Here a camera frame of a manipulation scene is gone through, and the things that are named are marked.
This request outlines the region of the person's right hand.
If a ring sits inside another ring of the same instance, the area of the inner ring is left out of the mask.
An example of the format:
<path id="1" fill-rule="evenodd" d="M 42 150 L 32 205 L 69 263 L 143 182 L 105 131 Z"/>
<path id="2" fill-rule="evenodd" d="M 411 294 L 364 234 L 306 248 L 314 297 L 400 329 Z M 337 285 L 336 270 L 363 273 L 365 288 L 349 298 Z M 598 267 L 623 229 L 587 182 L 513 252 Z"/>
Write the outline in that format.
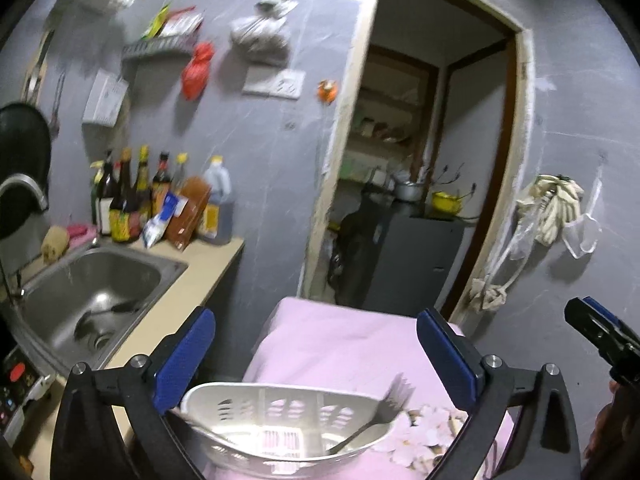
<path id="1" fill-rule="evenodd" d="M 612 402 L 596 419 L 585 450 L 582 479 L 639 478 L 639 395 L 610 381 Z"/>

